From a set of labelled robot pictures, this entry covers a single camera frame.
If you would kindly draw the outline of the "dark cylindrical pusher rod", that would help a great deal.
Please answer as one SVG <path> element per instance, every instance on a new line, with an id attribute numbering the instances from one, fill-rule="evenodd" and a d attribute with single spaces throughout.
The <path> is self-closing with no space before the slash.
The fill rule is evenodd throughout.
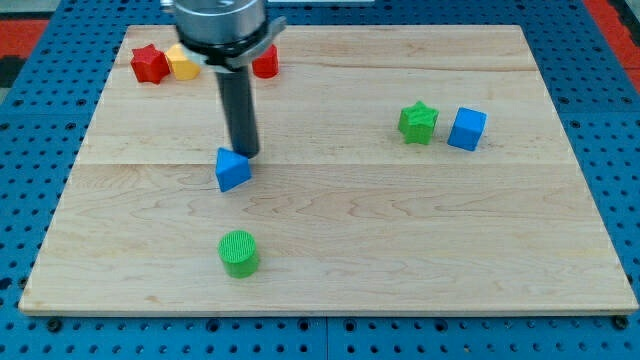
<path id="1" fill-rule="evenodd" d="M 216 74 L 220 99 L 233 150 L 246 158 L 260 151 L 249 70 Z"/>

